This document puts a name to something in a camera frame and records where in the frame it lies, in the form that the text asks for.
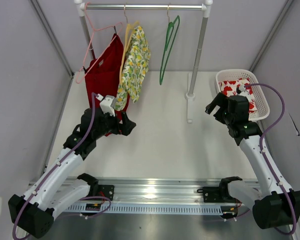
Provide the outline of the red poppy print skirt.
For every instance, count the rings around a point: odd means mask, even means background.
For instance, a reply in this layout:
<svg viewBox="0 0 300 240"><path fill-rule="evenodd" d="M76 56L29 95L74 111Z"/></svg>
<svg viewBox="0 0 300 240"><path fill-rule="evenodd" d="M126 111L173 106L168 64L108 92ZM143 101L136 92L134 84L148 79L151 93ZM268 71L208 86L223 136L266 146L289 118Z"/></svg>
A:
<svg viewBox="0 0 300 240"><path fill-rule="evenodd" d="M249 113L257 111L256 100L249 78L239 78L237 80L224 80L218 83L220 91L227 97L244 96L249 101Z"/></svg>

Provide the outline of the green hanger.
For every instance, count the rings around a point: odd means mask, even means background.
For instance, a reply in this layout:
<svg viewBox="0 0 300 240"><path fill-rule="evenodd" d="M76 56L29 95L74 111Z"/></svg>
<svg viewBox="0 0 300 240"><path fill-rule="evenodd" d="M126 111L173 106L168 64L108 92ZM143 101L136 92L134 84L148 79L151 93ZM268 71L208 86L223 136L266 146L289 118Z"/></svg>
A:
<svg viewBox="0 0 300 240"><path fill-rule="evenodd" d="M173 21L170 20L169 17L169 7L167 7L167 17L168 17L168 24L165 34L165 42L164 48L162 53L160 71L159 71L159 84L162 85L164 81L164 76L167 68L167 64L170 58L170 54L172 52L175 39L180 27L180 16L177 15Z"/></svg>

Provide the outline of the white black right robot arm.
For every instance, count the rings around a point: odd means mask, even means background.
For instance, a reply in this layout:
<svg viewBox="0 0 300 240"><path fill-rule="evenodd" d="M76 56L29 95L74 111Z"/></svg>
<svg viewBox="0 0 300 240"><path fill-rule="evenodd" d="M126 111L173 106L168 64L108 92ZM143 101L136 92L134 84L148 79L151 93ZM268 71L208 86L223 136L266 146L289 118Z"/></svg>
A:
<svg viewBox="0 0 300 240"><path fill-rule="evenodd" d="M257 177L260 190L248 186L242 178L221 179L218 196L224 202L237 200L252 211L261 229L291 225L296 228L300 217L300 190L293 190L265 147L259 125L249 120L249 101L245 96L226 96L219 92L205 108L215 120L228 128L229 135L245 154Z"/></svg>

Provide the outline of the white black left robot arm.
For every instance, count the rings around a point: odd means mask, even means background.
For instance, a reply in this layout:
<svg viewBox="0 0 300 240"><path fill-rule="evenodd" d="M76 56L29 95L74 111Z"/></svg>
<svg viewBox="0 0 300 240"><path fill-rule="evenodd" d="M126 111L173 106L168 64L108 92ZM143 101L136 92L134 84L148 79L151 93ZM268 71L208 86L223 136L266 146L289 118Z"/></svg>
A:
<svg viewBox="0 0 300 240"><path fill-rule="evenodd" d="M81 116L66 139L63 148L53 165L23 195L14 194L8 201L13 222L13 239L17 239L16 228L21 228L29 236L42 238L52 227L57 217L68 207L80 200L100 200L111 202L99 192L99 181L95 177L82 173L76 180L59 191L69 174L80 166L96 148L97 140L107 134L128 136L136 127L126 112L119 120L101 108L88 108Z"/></svg>

